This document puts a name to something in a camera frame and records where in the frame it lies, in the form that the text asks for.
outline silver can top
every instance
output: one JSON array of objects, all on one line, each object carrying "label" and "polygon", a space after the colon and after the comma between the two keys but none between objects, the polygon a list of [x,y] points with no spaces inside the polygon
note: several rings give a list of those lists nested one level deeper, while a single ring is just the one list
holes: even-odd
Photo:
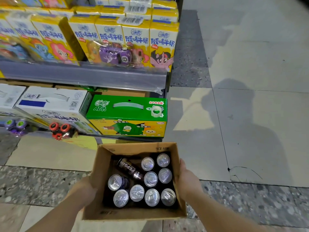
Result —
[{"label": "silver can top", "polygon": [[139,202],[144,198],[145,190],[141,185],[135,185],[130,190],[130,198],[134,202]]},{"label": "silver can top", "polygon": [[157,163],[160,167],[165,168],[170,164],[170,157],[162,153],[157,157]]},{"label": "silver can top", "polygon": [[173,178],[173,175],[172,175],[172,172],[167,169],[167,168],[164,168],[164,169],[161,169],[159,171],[159,180],[160,182],[162,183],[169,183]]},{"label": "silver can top", "polygon": [[176,194],[172,189],[166,188],[161,193],[161,200],[165,206],[170,207],[176,201]]},{"label": "silver can top", "polygon": [[112,175],[108,180],[108,187],[111,191],[118,190],[122,185],[122,177],[118,174]]},{"label": "silver can top", "polygon": [[147,172],[144,177],[144,183],[148,187],[154,187],[158,183],[158,176],[155,172]]},{"label": "silver can top", "polygon": [[146,157],[141,161],[141,167],[142,169],[144,169],[145,171],[150,171],[154,168],[155,166],[155,162],[152,158],[150,157]]},{"label": "silver can top", "polygon": [[129,200],[129,193],[126,190],[118,190],[114,195],[114,205],[122,208]]},{"label": "silver can top", "polygon": [[160,201],[160,194],[156,189],[149,189],[145,194],[145,202],[148,206],[154,207]]}]

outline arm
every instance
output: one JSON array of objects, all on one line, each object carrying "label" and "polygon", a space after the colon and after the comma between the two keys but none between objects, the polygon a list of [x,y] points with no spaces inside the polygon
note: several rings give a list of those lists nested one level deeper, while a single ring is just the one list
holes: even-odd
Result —
[{"label": "arm", "polygon": [[77,213],[95,198],[89,177],[76,183],[67,197],[26,232],[70,232]]},{"label": "arm", "polygon": [[222,206],[206,195],[199,179],[186,169],[182,159],[180,159],[180,176],[177,189],[180,197],[195,210],[207,232],[263,231],[254,222]]}]

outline barcode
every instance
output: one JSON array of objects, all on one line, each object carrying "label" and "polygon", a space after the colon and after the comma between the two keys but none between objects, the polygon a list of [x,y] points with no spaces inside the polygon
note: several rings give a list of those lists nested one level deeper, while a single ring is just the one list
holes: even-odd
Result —
[{"label": "barcode", "polygon": [[143,23],[143,19],[124,17],[124,18],[119,18],[117,20],[117,23],[138,26],[138,25],[141,25]]},{"label": "barcode", "polygon": [[9,97],[6,101],[5,104],[11,104],[13,102],[13,97]]},{"label": "barcode", "polygon": [[70,107],[77,107],[78,102],[77,101],[72,101]]},{"label": "barcode", "polygon": [[137,14],[146,14],[147,8],[144,6],[126,6],[125,13],[137,13]]}]

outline green and yellow box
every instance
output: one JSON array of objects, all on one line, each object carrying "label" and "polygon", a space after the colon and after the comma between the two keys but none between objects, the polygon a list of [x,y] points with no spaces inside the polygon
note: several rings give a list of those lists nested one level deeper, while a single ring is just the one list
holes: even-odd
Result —
[{"label": "green and yellow box", "polygon": [[103,135],[164,137],[165,98],[95,95],[86,115]]}]

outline purple toy car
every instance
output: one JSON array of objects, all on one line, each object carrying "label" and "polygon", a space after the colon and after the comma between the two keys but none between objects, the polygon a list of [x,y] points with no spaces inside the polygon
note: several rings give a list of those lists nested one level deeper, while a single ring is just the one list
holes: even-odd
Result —
[{"label": "purple toy car", "polygon": [[105,63],[129,65],[132,61],[132,54],[128,48],[101,46],[99,54],[102,62]]}]

